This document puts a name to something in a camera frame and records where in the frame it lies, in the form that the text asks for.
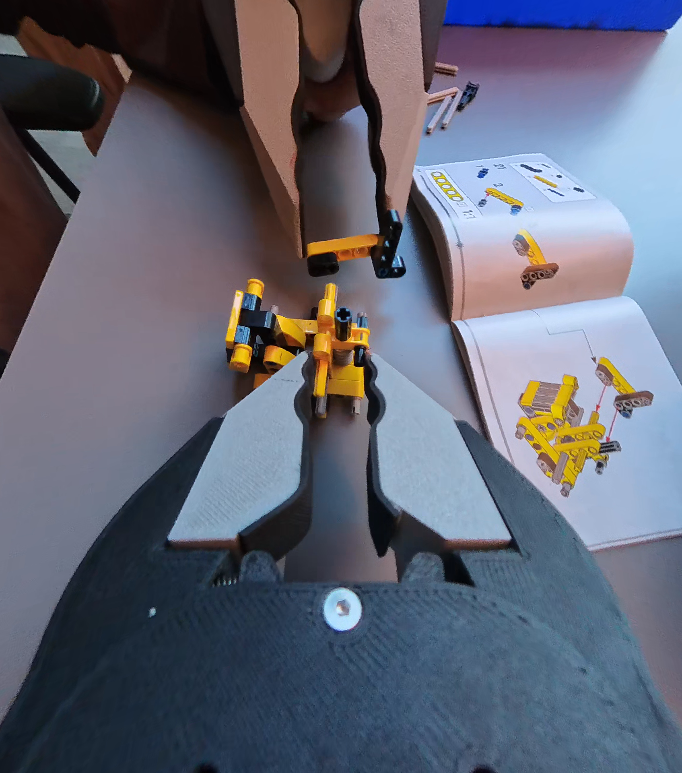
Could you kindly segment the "blue box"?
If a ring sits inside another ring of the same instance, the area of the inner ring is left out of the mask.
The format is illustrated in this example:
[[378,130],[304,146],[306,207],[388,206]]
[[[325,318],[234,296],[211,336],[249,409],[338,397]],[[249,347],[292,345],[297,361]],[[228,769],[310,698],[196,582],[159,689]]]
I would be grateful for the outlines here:
[[682,1],[449,1],[445,25],[663,32]]

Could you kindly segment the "yellow beam with black brackets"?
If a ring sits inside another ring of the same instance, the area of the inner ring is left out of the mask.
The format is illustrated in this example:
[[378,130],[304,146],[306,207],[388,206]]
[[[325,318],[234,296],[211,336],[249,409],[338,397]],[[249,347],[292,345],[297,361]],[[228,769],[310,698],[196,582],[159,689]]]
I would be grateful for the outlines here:
[[310,243],[306,259],[308,274],[324,277],[338,273],[343,261],[369,256],[377,278],[400,278],[406,273],[402,256],[396,254],[403,223],[395,209],[385,212],[380,234],[359,235]]

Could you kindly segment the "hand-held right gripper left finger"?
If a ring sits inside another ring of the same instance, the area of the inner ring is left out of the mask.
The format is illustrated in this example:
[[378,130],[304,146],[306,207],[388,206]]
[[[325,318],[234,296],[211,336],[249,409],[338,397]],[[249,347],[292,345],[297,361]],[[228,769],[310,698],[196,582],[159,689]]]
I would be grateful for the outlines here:
[[283,559],[311,525],[310,356],[297,355],[223,417],[177,520],[172,547]]

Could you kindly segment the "yellow and black lego model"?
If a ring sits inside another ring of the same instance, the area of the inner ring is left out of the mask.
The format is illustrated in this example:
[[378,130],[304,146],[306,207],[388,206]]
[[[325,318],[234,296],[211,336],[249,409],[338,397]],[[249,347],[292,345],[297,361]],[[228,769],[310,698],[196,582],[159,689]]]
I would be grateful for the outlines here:
[[233,296],[226,332],[230,370],[256,372],[253,386],[287,366],[299,353],[308,352],[314,362],[313,411],[325,418],[330,397],[349,401],[359,415],[365,395],[365,358],[370,348],[368,316],[337,303],[337,287],[326,285],[325,294],[310,318],[290,318],[277,306],[262,305],[264,283],[250,278],[244,290]]

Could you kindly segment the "black office chair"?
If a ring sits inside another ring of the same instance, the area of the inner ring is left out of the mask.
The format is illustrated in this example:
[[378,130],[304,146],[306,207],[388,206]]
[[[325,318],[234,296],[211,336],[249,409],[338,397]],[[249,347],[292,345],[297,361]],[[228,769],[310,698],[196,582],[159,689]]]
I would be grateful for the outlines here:
[[29,56],[16,38],[0,34],[0,108],[66,217],[93,163],[83,133],[102,116],[104,102],[95,79]]

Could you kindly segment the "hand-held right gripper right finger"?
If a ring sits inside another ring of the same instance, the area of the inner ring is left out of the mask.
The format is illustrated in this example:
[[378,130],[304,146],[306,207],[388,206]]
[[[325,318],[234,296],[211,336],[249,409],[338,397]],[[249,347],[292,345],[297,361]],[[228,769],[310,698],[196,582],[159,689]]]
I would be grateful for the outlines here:
[[369,528],[397,576],[417,554],[509,547],[511,535],[454,416],[379,354],[365,366]]

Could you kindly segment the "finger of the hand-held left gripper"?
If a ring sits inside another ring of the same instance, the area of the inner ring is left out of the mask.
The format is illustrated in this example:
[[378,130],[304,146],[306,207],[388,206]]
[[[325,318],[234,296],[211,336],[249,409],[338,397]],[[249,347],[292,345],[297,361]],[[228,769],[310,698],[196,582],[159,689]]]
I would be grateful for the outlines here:
[[299,16],[288,1],[235,1],[243,118],[291,246],[304,256],[296,182]]
[[426,113],[418,1],[361,1],[353,10],[353,62],[368,119],[379,215],[403,215]]

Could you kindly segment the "lego instruction booklet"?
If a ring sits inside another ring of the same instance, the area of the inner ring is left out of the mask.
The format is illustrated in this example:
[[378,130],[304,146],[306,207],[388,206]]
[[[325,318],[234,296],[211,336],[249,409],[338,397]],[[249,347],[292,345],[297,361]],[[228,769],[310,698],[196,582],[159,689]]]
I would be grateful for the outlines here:
[[682,385],[625,217],[542,153],[415,166],[484,429],[592,549],[682,535]]

